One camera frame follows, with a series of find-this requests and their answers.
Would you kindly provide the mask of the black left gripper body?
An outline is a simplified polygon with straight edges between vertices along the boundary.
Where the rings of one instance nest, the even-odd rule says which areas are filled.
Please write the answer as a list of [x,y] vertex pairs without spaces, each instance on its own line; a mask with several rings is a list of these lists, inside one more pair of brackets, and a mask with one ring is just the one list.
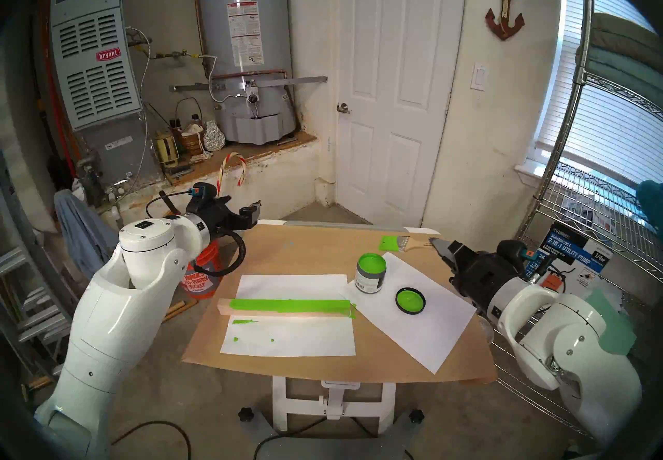
[[217,243],[220,246],[237,246],[237,240],[228,235],[227,232],[236,232],[232,226],[235,223],[233,211],[221,209],[221,196],[202,197],[202,220],[209,231],[210,244]]

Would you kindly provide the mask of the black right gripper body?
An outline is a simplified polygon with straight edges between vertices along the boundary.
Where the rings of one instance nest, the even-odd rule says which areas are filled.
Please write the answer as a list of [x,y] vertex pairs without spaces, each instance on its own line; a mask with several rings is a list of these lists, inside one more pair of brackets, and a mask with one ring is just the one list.
[[496,252],[476,252],[464,244],[453,244],[457,270],[451,284],[461,296],[471,299],[486,317],[500,317],[505,304],[494,311],[495,296],[524,273],[524,244],[499,244]]

